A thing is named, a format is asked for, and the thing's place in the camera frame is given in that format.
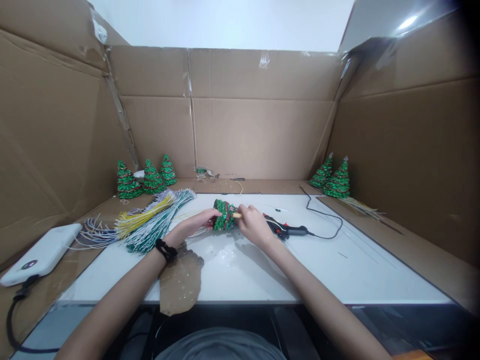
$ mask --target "cardboard box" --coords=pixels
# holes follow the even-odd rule
[[[134,47],[85,0],[3,1],[1,269],[54,226],[113,222],[118,159],[134,171],[168,153],[174,188],[197,193],[317,195],[305,180],[334,152],[335,166],[349,156],[352,197],[387,218],[321,201],[473,311],[479,84],[461,31],[452,13],[349,54]],[[38,282],[18,340],[98,253],[69,251]],[[0,289],[2,323],[17,288]],[[0,345],[5,358],[2,326]]]

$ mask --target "gray shirt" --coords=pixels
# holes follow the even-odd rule
[[[286,360],[263,337],[249,331],[212,327],[196,331],[162,351],[155,360]]]

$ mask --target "hand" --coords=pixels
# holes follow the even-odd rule
[[[168,233],[164,241],[169,246],[177,247],[179,246],[186,238],[195,234],[200,228],[207,228],[207,230],[212,230],[212,218],[222,216],[222,213],[216,209],[204,210],[197,215],[189,217],[186,220],[178,223],[172,231]]]
[[[242,215],[242,218],[238,219],[241,233],[261,250],[264,251],[267,246],[280,241],[273,234],[263,214],[255,206],[246,207],[241,204],[238,212]]]

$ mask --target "forearm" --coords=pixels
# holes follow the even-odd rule
[[[279,240],[264,252],[295,285],[317,324],[348,359],[391,359],[368,329]]]
[[[184,239],[172,231],[164,239],[177,247]],[[127,272],[68,337],[56,359],[100,359],[122,330],[166,264],[154,248]]]

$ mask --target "white table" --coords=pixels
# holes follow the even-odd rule
[[[281,223],[306,226],[330,237],[340,222],[305,209],[306,195],[199,194],[177,213],[174,225],[188,215],[211,208],[220,198],[236,206],[253,204]],[[313,198],[310,207],[336,215]],[[282,272],[240,232],[222,232],[189,239],[188,248],[201,256],[201,291],[198,303],[295,304],[300,301]],[[406,265],[383,250],[348,222],[331,240],[291,236],[287,248],[344,304],[445,304],[451,300]],[[98,302],[141,257],[123,245],[105,249],[60,297],[60,303]],[[146,303],[158,303],[158,282]]]

